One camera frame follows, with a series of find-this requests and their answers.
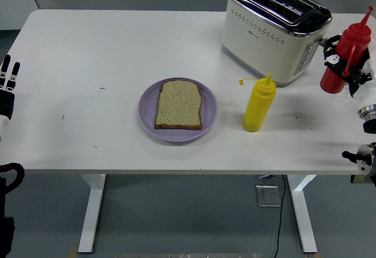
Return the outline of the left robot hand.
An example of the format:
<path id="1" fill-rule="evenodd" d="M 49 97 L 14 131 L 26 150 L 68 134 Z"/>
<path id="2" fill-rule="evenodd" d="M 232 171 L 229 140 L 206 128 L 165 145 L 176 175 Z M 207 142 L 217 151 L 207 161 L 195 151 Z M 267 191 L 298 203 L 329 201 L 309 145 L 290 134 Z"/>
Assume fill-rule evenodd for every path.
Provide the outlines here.
<path id="1" fill-rule="evenodd" d="M 5 125 L 11 120 L 14 111 L 16 79 L 20 69 L 20 63 L 15 62 L 10 73 L 8 68 L 11 56 L 7 54 L 1 65 L 1 133 Z"/>

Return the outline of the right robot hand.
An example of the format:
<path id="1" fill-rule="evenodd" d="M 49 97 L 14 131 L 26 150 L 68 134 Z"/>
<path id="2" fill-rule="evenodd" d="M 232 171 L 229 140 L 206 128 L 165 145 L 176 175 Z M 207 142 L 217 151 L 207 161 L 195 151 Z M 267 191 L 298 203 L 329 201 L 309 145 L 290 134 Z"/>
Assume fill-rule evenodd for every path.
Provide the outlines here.
<path id="1" fill-rule="evenodd" d="M 324 41 L 324 65 L 327 67 L 321 79 L 322 90 L 339 93 L 348 85 L 350 96 L 358 107 L 375 104 L 375 40 L 371 40 L 360 61 L 356 65 L 338 56 L 335 52 L 340 36 L 336 35 Z"/>

